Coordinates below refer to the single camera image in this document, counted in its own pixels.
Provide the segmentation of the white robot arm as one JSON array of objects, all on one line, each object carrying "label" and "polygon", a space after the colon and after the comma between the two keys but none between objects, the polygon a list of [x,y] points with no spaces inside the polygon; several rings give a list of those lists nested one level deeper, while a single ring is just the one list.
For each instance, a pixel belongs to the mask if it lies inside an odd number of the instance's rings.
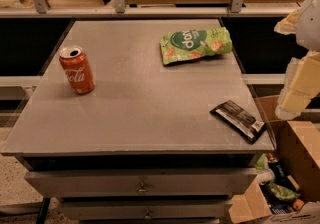
[{"label": "white robot arm", "polygon": [[276,116],[292,120],[320,93],[320,0],[305,0],[299,9],[278,22],[274,31],[294,34],[297,44],[308,50],[301,59],[290,60],[277,101]]}]

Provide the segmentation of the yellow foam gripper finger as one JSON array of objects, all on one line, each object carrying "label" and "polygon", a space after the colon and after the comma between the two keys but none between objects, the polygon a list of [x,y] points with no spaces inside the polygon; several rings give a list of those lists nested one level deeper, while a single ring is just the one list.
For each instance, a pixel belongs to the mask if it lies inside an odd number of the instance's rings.
[{"label": "yellow foam gripper finger", "polygon": [[283,35],[295,34],[299,11],[300,9],[296,9],[279,21],[274,31]]},{"label": "yellow foam gripper finger", "polygon": [[309,51],[302,59],[292,58],[284,78],[275,114],[279,119],[299,116],[320,93],[320,52]]}]

